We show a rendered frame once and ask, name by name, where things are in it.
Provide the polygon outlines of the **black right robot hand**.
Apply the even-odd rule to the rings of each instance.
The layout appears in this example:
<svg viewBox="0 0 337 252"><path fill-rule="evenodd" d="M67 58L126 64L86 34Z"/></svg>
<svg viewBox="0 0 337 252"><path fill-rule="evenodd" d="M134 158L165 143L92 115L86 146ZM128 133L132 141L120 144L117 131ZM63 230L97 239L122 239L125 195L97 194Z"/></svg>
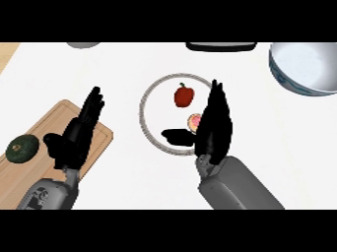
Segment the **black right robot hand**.
<svg viewBox="0 0 337 252"><path fill-rule="evenodd" d="M194 147L194 155L209 155L209 164L218 165L229 150L231 121L221 83L211 81L208 105L205 107L196 133L186 129L165 129L160 132L174 146Z"/></svg>

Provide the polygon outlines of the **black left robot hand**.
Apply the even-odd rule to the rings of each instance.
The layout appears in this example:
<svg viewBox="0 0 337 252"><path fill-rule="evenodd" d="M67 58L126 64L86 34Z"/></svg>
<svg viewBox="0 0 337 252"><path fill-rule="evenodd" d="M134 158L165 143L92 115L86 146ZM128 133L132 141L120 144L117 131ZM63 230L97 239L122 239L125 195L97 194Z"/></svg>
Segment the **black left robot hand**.
<svg viewBox="0 0 337 252"><path fill-rule="evenodd" d="M100 88L94 87L83 101L79 114L70 119L63 133L60 135L46 133L42 136L46 154L54 159L54 169L80 168L88 156L92 130L103 106Z"/></svg>

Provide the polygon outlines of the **pink frosted cupcake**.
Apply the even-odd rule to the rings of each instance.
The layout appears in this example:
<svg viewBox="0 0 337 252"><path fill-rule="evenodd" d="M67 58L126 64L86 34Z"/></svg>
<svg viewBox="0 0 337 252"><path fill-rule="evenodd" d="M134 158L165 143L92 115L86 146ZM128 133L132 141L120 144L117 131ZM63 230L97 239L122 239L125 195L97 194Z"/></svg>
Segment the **pink frosted cupcake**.
<svg viewBox="0 0 337 252"><path fill-rule="evenodd" d="M189 119L187 119L187 127L189 127L189 130L192 133L194 133L197 131L197 126L199 126L199 123L200 123L200 114L199 113L194 113L189 116Z"/></svg>

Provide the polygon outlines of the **round white placemat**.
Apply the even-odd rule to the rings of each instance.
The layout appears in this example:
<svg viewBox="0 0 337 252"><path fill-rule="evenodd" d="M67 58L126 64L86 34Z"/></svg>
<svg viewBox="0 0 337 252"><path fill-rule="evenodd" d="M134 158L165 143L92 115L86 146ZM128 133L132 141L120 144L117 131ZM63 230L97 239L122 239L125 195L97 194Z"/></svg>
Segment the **round white placemat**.
<svg viewBox="0 0 337 252"><path fill-rule="evenodd" d="M187 107L177 107L174 103L174 92L181 88L193 90L193 99ZM202 77L177 73L160 77L147 87L138 103L138 125L141 133L163 153L174 156L192 156L194 147L172 146L162 137L165 129L186 129L189 118L203 112L208 104L211 82Z"/></svg>

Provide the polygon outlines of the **white and blue bowl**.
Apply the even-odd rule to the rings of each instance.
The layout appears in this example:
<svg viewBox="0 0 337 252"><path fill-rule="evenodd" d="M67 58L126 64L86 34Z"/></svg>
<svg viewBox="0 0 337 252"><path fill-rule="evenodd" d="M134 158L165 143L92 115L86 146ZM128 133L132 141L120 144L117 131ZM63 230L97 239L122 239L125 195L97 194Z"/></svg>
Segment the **white and blue bowl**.
<svg viewBox="0 0 337 252"><path fill-rule="evenodd" d="M304 96L337 94L337 42L273 42L268 69L279 85Z"/></svg>

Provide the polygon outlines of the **red bell pepper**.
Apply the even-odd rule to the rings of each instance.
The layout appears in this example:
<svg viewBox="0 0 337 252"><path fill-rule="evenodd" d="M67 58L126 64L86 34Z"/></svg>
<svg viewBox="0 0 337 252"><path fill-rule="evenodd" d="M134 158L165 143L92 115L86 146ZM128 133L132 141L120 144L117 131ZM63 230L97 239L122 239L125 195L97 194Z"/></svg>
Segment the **red bell pepper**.
<svg viewBox="0 0 337 252"><path fill-rule="evenodd" d="M174 92L174 103L177 107L187 107L192 103L194 91L180 84L180 88Z"/></svg>

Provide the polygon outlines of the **wooden cutting board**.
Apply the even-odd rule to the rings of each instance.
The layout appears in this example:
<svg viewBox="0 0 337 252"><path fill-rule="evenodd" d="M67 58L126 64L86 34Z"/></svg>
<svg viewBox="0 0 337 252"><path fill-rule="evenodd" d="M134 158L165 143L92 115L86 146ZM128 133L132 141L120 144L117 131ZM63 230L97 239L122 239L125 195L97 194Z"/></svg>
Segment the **wooden cutting board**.
<svg viewBox="0 0 337 252"><path fill-rule="evenodd" d="M0 157L0 209L15 209L32 185L42 179L64 180L64 173L54 169L54 159L46 155L42 142L45 133L61 134L73 117L78 116L79 107L63 99L45 113L32 126L27 134L39 139L36 155L24 163L11 163L5 155Z"/></svg>

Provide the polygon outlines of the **dark green round vegetable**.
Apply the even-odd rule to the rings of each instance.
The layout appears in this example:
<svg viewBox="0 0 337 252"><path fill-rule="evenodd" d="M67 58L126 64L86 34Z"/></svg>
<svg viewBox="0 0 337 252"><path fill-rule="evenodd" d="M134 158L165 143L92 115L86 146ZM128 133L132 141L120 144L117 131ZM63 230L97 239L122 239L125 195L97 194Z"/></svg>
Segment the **dark green round vegetable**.
<svg viewBox="0 0 337 252"><path fill-rule="evenodd" d="M39 149L39 139L35 135L18 136L8 144L5 158L11 163L24 163L32 159Z"/></svg>

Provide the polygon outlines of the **grey round object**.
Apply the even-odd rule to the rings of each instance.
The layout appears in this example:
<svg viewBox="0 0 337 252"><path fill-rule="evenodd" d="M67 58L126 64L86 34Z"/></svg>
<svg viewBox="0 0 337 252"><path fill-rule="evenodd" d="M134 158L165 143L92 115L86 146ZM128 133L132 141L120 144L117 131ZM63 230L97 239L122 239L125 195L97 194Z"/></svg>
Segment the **grey round object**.
<svg viewBox="0 0 337 252"><path fill-rule="evenodd" d="M85 49L94 47L100 42L66 42L72 48Z"/></svg>

